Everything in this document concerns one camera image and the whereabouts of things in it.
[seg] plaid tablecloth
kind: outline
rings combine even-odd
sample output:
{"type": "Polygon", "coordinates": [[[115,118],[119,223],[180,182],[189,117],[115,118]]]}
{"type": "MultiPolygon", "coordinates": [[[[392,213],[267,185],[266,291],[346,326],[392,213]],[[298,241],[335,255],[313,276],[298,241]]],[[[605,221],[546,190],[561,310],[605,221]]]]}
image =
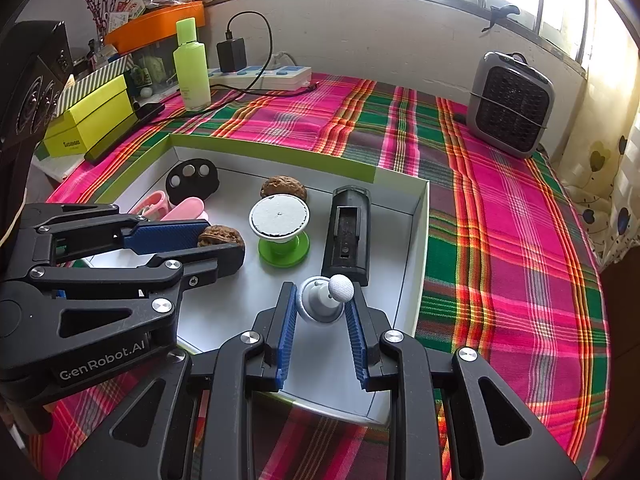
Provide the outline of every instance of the plaid tablecloth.
{"type": "MultiPolygon", "coordinates": [[[[478,348],[584,473],[604,423],[609,340],[585,235],[545,157],[517,160],[471,136],[453,120],[465,112],[462,105],[371,80],[323,74],[314,80],[318,88],[303,96],[246,96],[216,113],[148,126],[97,167],[83,163],[49,200],[92,202],[170,132],[313,150],[430,180],[417,338],[449,352],[478,348]]],[[[214,94],[215,102],[224,98],[214,94]]],[[[168,98],[162,117],[180,113],[181,105],[179,96],[168,98]]],[[[59,403],[54,429],[30,443],[47,478],[56,477],[135,381],[124,374],[59,403]]],[[[385,477],[384,431],[273,399],[258,404],[261,480],[385,477]]],[[[450,478],[438,411],[443,475],[450,478]]]]}

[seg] power strip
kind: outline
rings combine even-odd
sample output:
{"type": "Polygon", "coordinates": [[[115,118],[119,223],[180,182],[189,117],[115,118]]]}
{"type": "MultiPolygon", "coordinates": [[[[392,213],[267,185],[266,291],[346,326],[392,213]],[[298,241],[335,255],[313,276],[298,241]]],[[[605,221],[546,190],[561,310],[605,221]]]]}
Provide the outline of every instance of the power strip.
{"type": "MultiPolygon", "coordinates": [[[[220,72],[219,68],[209,69],[209,84],[223,84],[234,88],[246,88],[258,75],[261,66],[248,66],[238,72],[220,72]]],[[[256,90],[297,90],[311,83],[310,66],[283,66],[265,70],[252,89],[256,90]]]]}

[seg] white suction cup hook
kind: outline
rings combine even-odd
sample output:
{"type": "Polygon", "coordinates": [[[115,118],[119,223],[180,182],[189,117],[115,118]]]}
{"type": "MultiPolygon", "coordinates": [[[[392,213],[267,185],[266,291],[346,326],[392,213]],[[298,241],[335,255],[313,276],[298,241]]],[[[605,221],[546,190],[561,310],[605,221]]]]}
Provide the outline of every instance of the white suction cup hook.
{"type": "Polygon", "coordinates": [[[331,323],[342,315],[344,303],[352,298],[353,283],[346,276],[313,276],[298,288],[296,307],[308,321],[331,323]]]}

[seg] walnut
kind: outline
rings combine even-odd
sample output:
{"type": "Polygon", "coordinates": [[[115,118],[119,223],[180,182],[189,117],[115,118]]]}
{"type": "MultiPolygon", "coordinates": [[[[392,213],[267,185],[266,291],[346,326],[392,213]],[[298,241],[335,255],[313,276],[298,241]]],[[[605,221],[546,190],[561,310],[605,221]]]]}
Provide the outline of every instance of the walnut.
{"type": "Polygon", "coordinates": [[[244,240],[240,233],[232,227],[212,225],[204,229],[198,237],[198,247],[219,244],[238,244],[244,248],[244,240]]]}
{"type": "Polygon", "coordinates": [[[306,188],[290,176],[272,176],[262,184],[262,189],[260,190],[262,198],[277,194],[297,196],[300,200],[306,202],[306,188]]]}

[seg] black cable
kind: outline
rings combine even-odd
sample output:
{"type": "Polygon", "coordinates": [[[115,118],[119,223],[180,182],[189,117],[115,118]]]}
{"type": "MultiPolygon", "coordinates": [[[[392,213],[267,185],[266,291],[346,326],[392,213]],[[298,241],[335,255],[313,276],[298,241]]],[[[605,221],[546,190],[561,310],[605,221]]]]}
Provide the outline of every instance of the black cable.
{"type": "Polygon", "coordinates": [[[267,24],[267,30],[269,31],[269,56],[267,57],[267,61],[264,63],[264,65],[262,66],[262,68],[260,69],[260,72],[258,72],[258,75],[255,77],[255,79],[253,81],[251,81],[251,84],[247,87],[247,88],[235,88],[233,86],[228,86],[228,85],[223,85],[223,84],[214,84],[211,85],[211,88],[216,88],[216,87],[220,87],[220,88],[227,88],[229,90],[233,90],[235,92],[239,92],[239,94],[235,97],[233,97],[232,99],[229,99],[228,101],[225,101],[223,103],[217,104],[215,106],[209,107],[209,108],[205,108],[204,110],[200,110],[198,112],[192,112],[192,113],[188,113],[188,112],[183,112],[179,115],[176,115],[175,117],[167,117],[165,119],[159,120],[159,121],[155,121],[153,123],[147,123],[147,126],[155,126],[157,124],[164,124],[168,121],[174,121],[177,119],[191,119],[192,117],[197,117],[199,115],[203,115],[203,114],[208,114],[209,112],[215,112],[217,110],[220,110],[220,108],[224,108],[225,106],[227,106],[228,104],[233,103],[234,101],[238,100],[239,98],[241,98],[243,95],[248,94],[248,95],[257,95],[257,96],[270,96],[270,97],[297,97],[299,95],[302,94],[306,94],[309,92],[312,92],[313,90],[316,89],[316,87],[318,86],[316,83],[312,83],[311,85],[309,85],[307,88],[305,88],[302,91],[293,93],[293,94],[280,94],[280,95],[270,95],[268,93],[261,93],[261,92],[251,92],[251,88],[253,88],[253,86],[258,82],[258,80],[261,78],[262,74],[264,74],[264,71],[267,70],[267,67],[269,65],[269,62],[271,61],[271,56],[273,55],[273,33],[271,31],[271,25],[269,24],[269,20],[267,20],[267,18],[261,14],[260,12],[257,12],[256,10],[243,10],[242,12],[238,12],[237,14],[234,14],[228,21],[228,23],[226,24],[226,32],[225,32],[225,37],[228,40],[232,40],[233,39],[233,34],[231,33],[231,22],[237,18],[238,16],[241,16],[242,14],[257,14],[258,16],[260,16],[264,22],[267,24]]]}

